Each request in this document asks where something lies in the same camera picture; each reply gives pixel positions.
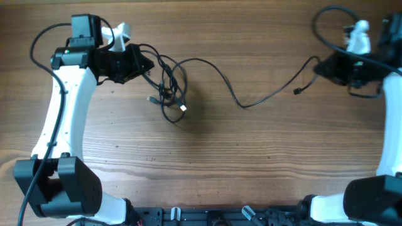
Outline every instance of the wire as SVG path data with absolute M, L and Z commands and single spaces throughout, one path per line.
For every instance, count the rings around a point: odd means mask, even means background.
M 19 217 L 18 217 L 18 226 L 22 226 L 23 224 L 23 220 L 24 220 L 24 214 L 25 214 L 25 210 L 26 210 L 26 206 L 28 204 L 28 200 L 30 199 L 30 196 L 32 195 L 32 191 L 33 191 L 33 187 L 36 184 L 36 182 L 38 181 L 39 176 L 42 175 L 42 171 L 45 167 L 45 162 L 48 159 L 54 145 L 55 145 L 55 140 L 56 140 L 56 136 L 57 136 L 57 132 L 60 128 L 60 124 L 61 124 L 61 120 L 62 120 L 62 116 L 63 116 L 63 111 L 64 111 L 64 105 L 65 105 L 65 87 L 63 82 L 60 80 L 60 78 L 53 72 L 51 71 L 49 68 L 47 68 L 46 66 L 42 65 L 41 63 L 39 63 L 38 61 L 35 60 L 34 56 L 33 56 L 33 50 L 35 48 L 36 42 L 39 40 L 39 38 L 45 34 L 48 30 L 51 30 L 53 28 L 57 28 L 59 26 L 71 26 L 71 23 L 60 23 L 60 24 L 54 24 L 49 26 L 48 28 L 44 29 L 43 31 L 41 31 L 33 40 L 32 45 L 31 45 L 31 49 L 30 49 L 30 58 L 32 60 L 32 62 L 37 65 L 38 67 L 44 69 L 45 71 L 47 71 L 57 82 L 58 86 L 60 87 L 60 108 L 58 110 L 58 114 L 57 114 L 57 118 L 56 118 L 56 123 L 55 123 L 55 127 L 53 128 L 53 132 L 52 132 L 52 136 L 50 138 L 50 141 L 48 143 L 48 148 L 46 150 L 45 155 L 43 156 L 42 162 L 40 163 L 38 170 L 36 171 L 30 186 L 28 187 L 24 200 L 22 202 L 21 205 L 21 210 L 19 211 Z
M 68 223 L 66 226 L 72 226 L 72 225 L 74 225 L 75 223 L 79 223 L 79 222 L 83 222 L 83 223 L 85 223 L 85 222 L 88 222 L 88 223 L 96 223 L 96 224 L 100 224 L 100 225 L 104 225 L 104 226 L 110 226 L 110 225 L 107 224 L 107 223 L 100 222 L 100 221 L 97 221 L 97 220 L 92 220 L 92 219 L 85 218 L 85 217 L 77 218 L 77 219 L 71 221 L 70 223 Z
M 159 98 L 159 100 L 155 99 L 154 97 L 148 97 L 148 100 L 149 100 L 150 102 L 152 102 L 152 103 L 160 104 L 163 117 L 164 117 L 167 121 L 172 122 L 172 123 L 175 123 L 175 122 L 180 121 L 180 120 L 184 117 L 184 115 L 185 115 L 185 111 L 183 111 L 179 118 L 177 118 L 177 119 L 175 119 L 175 120 L 172 120 L 172 119 L 170 119 L 170 118 L 166 115 L 166 113 L 165 113 L 165 107 L 169 107 L 169 106 L 171 106 L 173 103 L 176 103 L 176 104 L 178 104 L 179 106 L 186 104 L 185 94 L 187 93 L 187 73 L 186 73 L 186 71 L 184 70 L 184 68 L 182 67 L 182 64 L 183 64 L 183 63 L 186 63 L 186 62 L 189 62 L 189 61 L 201 61 L 201 62 L 207 63 L 208 65 L 210 65 L 211 67 L 213 67 L 213 68 L 218 72 L 218 74 L 222 77 L 222 79 L 224 80 L 224 82 L 225 82 L 225 84 L 227 85 L 227 88 L 229 89 L 229 92 L 231 93 L 231 95 L 232 95 L 232 97 L 233 97 L 235 103 L 236 103 L 238 106 L 242 107 L 243 109 L 248 108 L 248 107 L 255 106 L 255 105 L 257 105 L 257 104 L 260 104 L 260 103 L 264 102 L 265 100 L 269 99 L 270 97 L 274 96 L 274 95 L 277 94 L 278 92 L 281 92 L 281 91 L 282 91 L 285 87 L 287 87 L 292 81 L 294 81 L 294 79 L 296 79 L 297 76 L 299 76 L 299 74 L 303 71 L 303 69 L 308 65 L 308 63 L 309 63 L 311 60 L 316 59 L 318 63 L 321 63 L 321 60 L 320 60 L 320 58 L 319 58 L 318 56 L 311 56 L 311 57 L 303 64 L 303 66 L 301 67 L 301 69 L 299 69 L 299 71 L 298 71 L 287 83 L 285 83 L 282 87 L 280 87 L 278 90 L 275 90 L 273 93 L 269 94 L 268 96 L 264 97 L 263 99 L 261 99 L 261 100 L 255 102 L 255 103 L 253 103 L 253 104 L 242 105 L 242 104 L 238 101 L 238 99 L 237 99 L 237 97 L 236 97 L 236 95 L 235 95 L 235 93 L 234 93 L 234 91 L 233 91 L 233 88 L 232 88 L 231 84 L 229 83 L 228 79 L 224 76 L 224 74 L 223 74 L 213 63 L 211 63 L 211 62 L 209 62 L 209 61 L 207 61 L 207 60 L 201 59 L 201 58 L 189 58 L 189 59 L 186 59 L 186 60 L 183 60 L 183 61 L 180 61 L 180 62 L 176 62 L 174 59 L 172 59 L 172 58 L 170 58 L 170 57 L 168 57 L 168 56 L 166 56 L 166 55 L 160 55 L 160 54 L 158 53 L 158 51 L 157 51 L 154 47 L 152 47 L 151 45 L 148 45 L 148 44 L 140 44 L 140 46 L 147 46 L 147 47 L 151 48 L 154 52 L 148 51 L 148 50 L 141 50 L 141 52 L 143 52 L 143 53 L 150 53 L 150 54 L 152 54 L 154 57 L 156 57 L 156 58 L 158 59 L 158 64 L 159 64 L 159 65 L 161 66 L 161 68 L 162 68 L 162 78 L 161 78 L 161 83 L 160 83 L 159 85 L 156 84 L 154 81 L 152 81 L 148 76 L 146 76 L 146 75 L 143 74 L 143 77 L 145 78 L 145 80 L 146 80 L 150 85 L 152 85 L 156 90 L 158 90 L 159 93 L 160 93 L 160 98 Z M 172 62 L 175 64 L 175 66 L 173 67 L 173 69 L 170 70 L 170 67 L 169 67 L 168 65 L 166 65 L 166 63 L 162 60 L 162 58 L 167 58 L 167 59 L 169 59 L 170 61 L 172 61 Z M 177 85 L 177 80 L 176 80 L 176 78 L 175 78 L 175 76 L 174 76 L 174 71 L 175 71 L 177 68 L 179 68 L 179 69 L 182 71 L 183 80 L 184 80 L 184 89 L 183 89 L 183 90 Z M 170 91 L 169 93 L 166 93 L 165 81 L 164 81 L 164 74 L 167 74 L 168 77 L 169 77 L 169 88 L 168 88 L 168 90 Z M 311 80 L 311 82 L 309 82 L 304 88 L 302 88 L 302 89 L 299 88 L 299 89 L 300 89 L 301 91 L 307 89 L 312 83 L 314 83 L 314 81 L 317 79 L 317 77 L 318 77 L 318 75 L 314 76 L 314 78 Z M 168 95 L 173 96 L 173 98 L 169 99 L 168 97 L 166 97 L 166 96 L 168 96 Z
M 321 9 L 312 19 L 312 31 L 313 31 L 313 34 L 315 35 L 315 37 L 318 40 L 320 40 L 324 45 L 328 46 L 329 48 L 331 48 L 331 49 L 333 49 L 333 50 L 335 50 L 335 51 L 337 51 L 339 53 L 343 53 L 343 54 L 348 55 L 348 56 L 350 56 L 352 58 L 358 59 L 358 60 L 360 60 L 362 62 L 371 63 L 373 65 L 377 65 L 379 67 L 385 68 L 385 69 L 387 69 L 389 71 L 392 71 L 394 73 L 402 75 L 402 72 L 399 71 L 397 68 L 394 68 L 394 67 L 389 66 L 389 65 L 387 65 L 385 63 L 379 62 L 377 60 L 372 60 L 372 59 L 364 57 L 362 55 L 357 55 L 357 54 L 345 51 L 344 49 L 338 47 L 337 45 L 335 45 L 335 44 L 327 41 L 325 38 L 323 38 L 320 35 L 320 33 L 317 31 L 317 22 L 318 22 L 318 19 L 320 19 L 321 15 L 323 13 L 325 13 L 327 11 L 331 11 L 331 10 L 342 11 L 342 12 L 348 14 L 349 16 L 351 16 L 355 22 L 358 22 L 360 20 L 360 17 L 358 17 L 358 15 L 355 12 L 353 12 L 352 10 L 350 10 L 348 8 L 345 8 L 345 7 L 342 7 L 342 6 L 328 6 L 328 7 L 325 7 L 323 9 Z
M 300 72 L 302 72 L 302 70 L 303 70 L 303 69 L 308 65 L 308 63 L 309 63 L 311 60 L 313 60 L 314 58 L 315 58 L 319 63 L 321 62 L 321 61 L 320 61 L 320 58 L 319 58 L 318 56 L 311 56 L 311 57 L 304 63 L 304 65 L 301 67 L 301 69 L 300 69 L 287 83 L 285 83 L 281 88 L 279 88 L 278 90 L 275 90 L 273 93 L 271 93 L 271 94 L 269 94 L 268 96 L 262 98 L 261 100 L 255 102 L 255 103 L 253 103 L 253 104 L 249 104 L 249 105 L 242 105 L 242 104 L 238 101 L 238 99 L 237 99 L 236 95 L 234 94 L 233 88 L 232 88 L 232 86 L 230 85 L 228 79 L 225 78 L 225 76 L 223 75 L 223 73 L 222 73 L 213 63 L 210 63 L 210 62 L 208 62 L 207 60 L 203 60 L 203 59 L 200 59 L 200 58 L 190 58 L 190 59 L 187 59 L 187 60 L 183 60 L 183 61 L 179 62 L 178 64 L 181 65 L 182 63 L 189 62 L 189 61 L 191 61 L 191 60 L 198 60 L 198 61 L 201 61 L 201 62 L 204 62 L 204 63 L 207 63 L 207 64 L 211 65 L 211 66 L 219 73 L 219 75 L 222 77 L 222 79 L 223 79 L 224 82 L 226 83 L 227 88 L 229 89 L 229 92 L 232 94 L 232 97 L 233 97 L 234 101 L 236 102 L 236 104 L 237 104 L 238 106 L 240 106 L 240 107 L 242 107 L 242 108 L 245 109 L 245 108 L 252 107 L 252 106 L 255 106 L 255 105 L 257 105 L 257 104 L 260 104 L 260 103 L 264 102 L 265 100 L 269 99 L 270 97 L 274 96 L 274 95 L 277 94 L 278 92 L 281 92 L 281 91 L 282 91 L 285 87 L 287 87 L 292 81 L 294 81 L 294 79 L 297 78 L 297 76 L 299 76 Z

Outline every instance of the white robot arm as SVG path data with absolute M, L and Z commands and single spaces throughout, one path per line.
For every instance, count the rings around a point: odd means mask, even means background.
M 382 40 L 383 49 L 397 49 L 392 59 L 402 59 L 400 45 L 402 14 L 390 19 Z M 68 217 L 87 220 L 91 225 L 402 225 L 402 76 L 375 65 L 348 57 L 342 51 L 368 56 L 371 51 L 367 21 L 357 21 L 350 31 L 348 48 L 337 51 L 315 67 L 317 74 L 339 85 L 360 87 L 370 81 L 383 81 L 386 97 L 386 127 L 383 155 L 377 176 L 352 181 L 345 193 L 333 196 L 306 196 L 297 207 L 265 209 L 191 209 L 134 208 L 127 199 L 115 198 L 102 192 L 98 177 L 84 164 L 82 138 L 85 119 L 99 76 L 124 83 L 147 72 L 153 63 L 142 56 L 139 46 L 124 43 L 130 38 L 129 27 L 119 25 L 111 32 L 102 29 L 109 38 L 109 49 L 97 49 L 101 44 L 100 18 L 93 15 L 72 17 L 73 38 L 70 48 L 58 48 L 52 58 L 52 68 L 65 87 L 65 110 L 57 143 L 48 159 L 44 159 L 48 141 L 57 121 L 61 99 L 59 82 L 53 80 L 52 99 L 41 137 L 31 159 L 17 161 L 14 177 L 23 193 L 33 185 L 28 201 L 39 217 Z M 40 164 L 43 175 L 33 181 Z M 57 171 L 59 178 L 48 176 Z

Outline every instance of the white plastic part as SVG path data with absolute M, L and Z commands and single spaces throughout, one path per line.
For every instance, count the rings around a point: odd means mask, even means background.
M 182 209 L 180 207 L 173 207 L 170 212 L 170 220 L 180 221 L 182 217 Z
M 322 223 L 354 223 L 349 220 L 344 211 L 344 194 L 316 196 L 310 205 L 310 216 Z M 363 225 L 376 225 L 370 222 L 360 222 Z
M 81 218 L 83 216 L 75 215 L 68 218 Z M 99 211 L 93 217 L 86 217 L 92 220 L 115 225 L 123 223 L 126 220 L 126 201 L 121 198 L 114 198 L 106 192 L 102 193 L 102 204 Z
M 113 29 L 114 33 L 114 45 L 110 51 L 124 51 L 126 46 L 124 45 L 131 39 L 131 28 L 126 23 L 121 23 L 119 26 Z M 109 43 L 112 42 L 112 31 L 110 28 L 102 27 L 102 37 L 107 38 Z
M 181 109 L 182 111 L 186 111 L 186 110 L 187 110 L 186 106 L 184 106 L 184 105 L 181 105 L 181 106 L 180 106 L 180 109 Z
M 370 38 L 366 31 L 369 30 L 369 22 L 365 20 L 358 21 L 354 30 L 350 33 L 350 39 L 348 40 L 346 51 L 355 54 L 365 54 L 371 51 Z
M 65 108 L 63 112 L 60 130 L 57 134 L 57 145 L 53 148 L 49 158 L 59 158 L 62 153 L 70 153 L 82 161 L 82 138 L 84 136 L 85 120 L 87 117 L 90 98 L 96 88 L 96 79 L 89 68 L 82 69 L 79 66 L 63 66 L 54 71 L 62 80 L 65 90 Z M 50 100 L 45 125 L 38 143 L 32 150 L 31 156 L 38 155 L 42 159 L 47 150 L 47 144 L 55 127 L 58 110 L 60 107 L 60 87 L 53 79 L 53 92 Z
M 402 172 L 402 76 L 389 74 L 383 81 L 386 118 L 383 155 L 377 176 Z

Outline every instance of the black plug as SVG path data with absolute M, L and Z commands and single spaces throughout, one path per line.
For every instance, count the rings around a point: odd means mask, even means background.
M 293 90 L 293 93 L 294 93 L 295 95 L 298 95 L 298 94 L 301 94 L 302 91 L 303 91 L 302 88 L 297 88 L 297 89 L 294 89 L 294 90 Z
M 158 99 L 156 99 L 155 97 L 148 97 L 147 100 L 149 100 L 151 103 L 154 103 L 154 104 L 161 104 L 161 102 Z

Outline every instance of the wooden surface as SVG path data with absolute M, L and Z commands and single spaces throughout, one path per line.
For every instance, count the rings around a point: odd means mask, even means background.
M 23 199 L 13 166 L 27 159 L 45 121 L 52 79 L 28 57 L 43 28 L 92 13 L 113 26 L 132 26 L 135 43 L 149 43 L 176 60 L 201 57 L 229 78 L 242 103 L 282 86 L 310 55 L 331 51 L 310 31 L 314 13 L 329 4 L 356 10 L 371 22 L 377 40 L 382 18 L 399 1 L 208 1 L 3 6 L 0 8 L 0 225 L 14 225 Z M 321 31 L 342 37 L 349 19 L 323 17 Z M 35 50 L 49 62 L 70 28 L 46 34 Z M 347 95 L 320 78 L 303 94 L 312 65 L 287 89 L 244 110 L 219 75 L 206 64 L 185 65 L 188 112 L 165 121 L 156 95 L 142 78 L 97 87 L 89 106 L 84 159 L 104 191 L 129 198 L 136 207 L 241 207 L 295 204 L 305 195 L 342 192 L 356 178 L 372 176 L 383 144 L 384 102 Z M 151 78 L 159 80 L 160 69 Z M 36 218 L 26 225 L 65 225 Z

